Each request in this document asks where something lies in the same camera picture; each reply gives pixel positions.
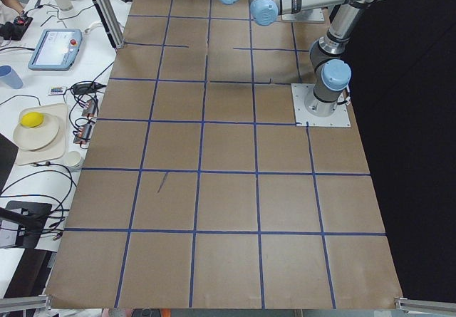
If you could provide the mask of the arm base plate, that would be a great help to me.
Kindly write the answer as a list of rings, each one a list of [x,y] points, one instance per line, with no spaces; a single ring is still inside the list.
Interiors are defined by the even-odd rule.
[[[349,128],[351,122],[343,93],[333,103],[323,103],[314,97],[314,83],[292,83],[296,126]]]
[[[323,24],[325,17],[322,9],[309,9],[301,10],[295,14],[284,14],[281,16],[281,20],[306,24]]]

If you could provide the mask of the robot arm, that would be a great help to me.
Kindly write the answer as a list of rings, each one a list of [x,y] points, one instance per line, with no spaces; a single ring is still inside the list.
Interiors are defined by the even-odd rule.
[[[238,0],[220,0],[230,5]],[[327,8],[332,14],[325,35],[311,44],[309,56],[316,74],[316,84],[304,99],[310,114],[332,115],[341,92],[348,87],[351,69],[341,60],[351,33],[372,4],[382,0],[249,0],[249,10],[260,26],[274,23],[279,16],[296,16],[302,11]]]

